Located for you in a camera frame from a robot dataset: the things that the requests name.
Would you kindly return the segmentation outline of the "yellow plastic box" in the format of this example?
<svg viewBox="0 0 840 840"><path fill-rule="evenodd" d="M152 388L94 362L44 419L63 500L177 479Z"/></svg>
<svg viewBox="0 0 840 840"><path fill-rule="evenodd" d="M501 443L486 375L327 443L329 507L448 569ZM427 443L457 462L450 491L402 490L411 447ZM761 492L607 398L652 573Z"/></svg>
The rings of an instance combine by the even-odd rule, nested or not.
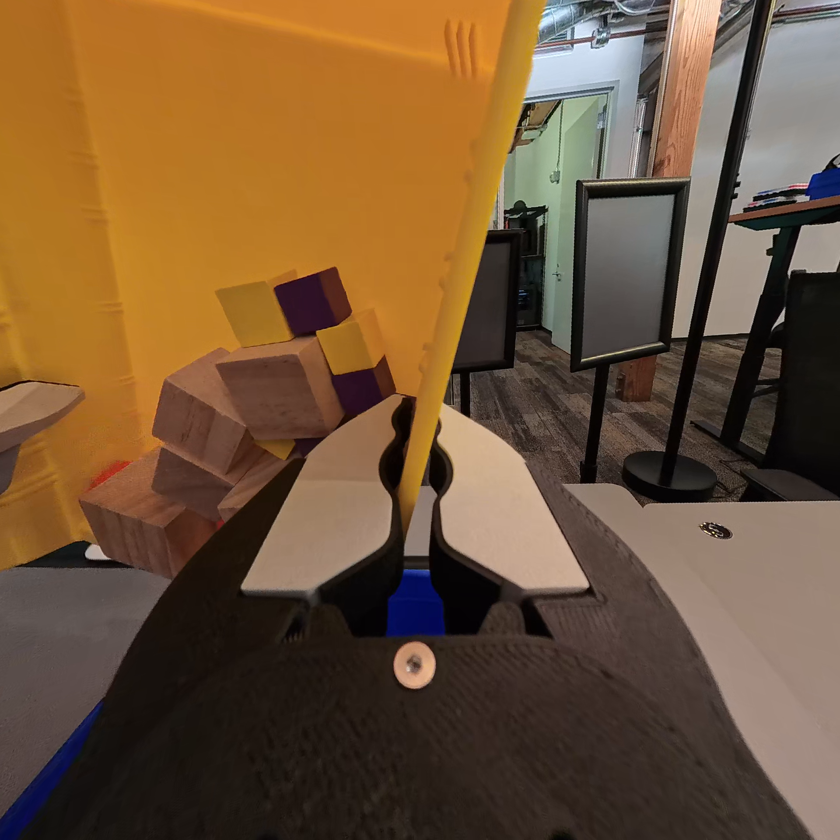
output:
<svg viewBox="0 0 840 840"><path fill-rule="evenodd" d="M215 291L336 266L423 390L496 199L545 2L2 2L2 382L86 399L26 443L2 569L84 539Z"/></svg>

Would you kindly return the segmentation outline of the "black floor lamp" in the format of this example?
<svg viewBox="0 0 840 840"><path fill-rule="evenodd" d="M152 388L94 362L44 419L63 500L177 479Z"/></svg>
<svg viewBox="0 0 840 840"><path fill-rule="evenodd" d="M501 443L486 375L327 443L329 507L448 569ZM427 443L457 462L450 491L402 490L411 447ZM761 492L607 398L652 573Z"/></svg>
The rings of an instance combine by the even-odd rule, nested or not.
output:
<svg viewBox="0 0 840 840"><path fill-rule="evenodd" d="M679 447L685 430L774 7L775 1L756 1L752 7L749 35L722 157L717 194L710 217L707 244L700 268L665 450L637 452L628 456L623 465L623 481L627 487L652 501L708 501L712 498L718 482L713 469L694 458L681 455Z"/></svg>

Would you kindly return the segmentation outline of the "black framed sign stand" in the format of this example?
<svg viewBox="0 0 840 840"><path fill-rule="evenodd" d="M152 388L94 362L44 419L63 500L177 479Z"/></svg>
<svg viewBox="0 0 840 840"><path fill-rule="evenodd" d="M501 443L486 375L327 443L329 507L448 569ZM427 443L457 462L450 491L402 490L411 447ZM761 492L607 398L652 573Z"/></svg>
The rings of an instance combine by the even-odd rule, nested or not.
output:
<svg viewBox="0 0 840 840"><path fill-rule="evenodd" d="M670 349L690 177L575 185L570 371L594 370L581 483L597 477L610 369Z"/></svg>
<svg viewBox="0 0 840 840"><path fill-rule="evenodd" d="M487 232L452 368L459 376L460 412L467 417L470 375L515 364L521 246L520 229Z"/></svg>

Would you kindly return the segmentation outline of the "pile of coloured wooden cubes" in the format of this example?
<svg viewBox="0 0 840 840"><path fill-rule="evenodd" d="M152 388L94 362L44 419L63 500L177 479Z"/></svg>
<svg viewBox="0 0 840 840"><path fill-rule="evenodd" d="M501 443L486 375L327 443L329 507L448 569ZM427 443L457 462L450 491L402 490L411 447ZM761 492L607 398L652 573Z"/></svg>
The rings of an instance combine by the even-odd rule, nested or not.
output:
<svg viewBox="0 0 840 840"><path fill-rule="evenodd" d="M215 292L238 347L161 384L149 454L80 497L112 563L174 578L279 473L396 389L372 309L336 266Z"/></svg>

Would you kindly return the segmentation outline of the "wooden pillar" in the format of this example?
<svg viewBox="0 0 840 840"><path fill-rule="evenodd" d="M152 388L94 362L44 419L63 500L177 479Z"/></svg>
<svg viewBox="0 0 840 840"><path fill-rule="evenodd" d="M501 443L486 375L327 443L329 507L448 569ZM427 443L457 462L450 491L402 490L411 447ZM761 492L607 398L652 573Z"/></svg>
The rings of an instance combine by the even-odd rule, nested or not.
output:
<svg viewBox="0 0 840 840"><path fill-rule="evenodd" d="M720 14L720 1L652 2L630 176L691 174Z"/></svg>

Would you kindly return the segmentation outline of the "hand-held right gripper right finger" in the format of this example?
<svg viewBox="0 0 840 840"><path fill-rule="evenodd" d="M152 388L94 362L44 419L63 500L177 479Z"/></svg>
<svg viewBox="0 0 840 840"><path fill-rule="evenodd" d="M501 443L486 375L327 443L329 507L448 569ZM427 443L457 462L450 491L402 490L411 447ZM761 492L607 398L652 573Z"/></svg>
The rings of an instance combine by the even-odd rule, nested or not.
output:
<svg viewBox="0 0 840 840"><path fill-rule="evenodd" d="M524 458L450 406L440 409L429 481L429 571L447 634L476 634L499 602L591 589Z"/></svg>

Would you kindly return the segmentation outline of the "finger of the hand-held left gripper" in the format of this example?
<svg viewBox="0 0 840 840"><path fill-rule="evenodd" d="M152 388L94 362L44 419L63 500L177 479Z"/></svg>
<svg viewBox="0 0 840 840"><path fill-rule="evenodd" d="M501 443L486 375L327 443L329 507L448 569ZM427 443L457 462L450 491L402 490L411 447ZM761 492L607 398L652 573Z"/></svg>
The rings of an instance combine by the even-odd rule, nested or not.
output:
<svg viewBox="0 0 840 840"><path fill-rule="evenodd" d="M85 399L78 385L19 381L1 388L1 493L9 488L21 445Z"/></svg>

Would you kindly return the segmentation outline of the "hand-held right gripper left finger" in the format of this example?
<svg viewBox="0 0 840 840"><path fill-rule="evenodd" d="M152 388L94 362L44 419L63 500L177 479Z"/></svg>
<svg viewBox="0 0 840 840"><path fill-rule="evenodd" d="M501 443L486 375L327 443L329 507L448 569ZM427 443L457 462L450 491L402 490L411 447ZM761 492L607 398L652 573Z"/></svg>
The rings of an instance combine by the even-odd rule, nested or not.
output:
<svg viewBox="0 0 840 840"><path fill-rule="evenodd" d="M391 395L342 425L305 459L243 583L340 609L355 636L383 636L403 577L396 497L413 399Z"/></svg>

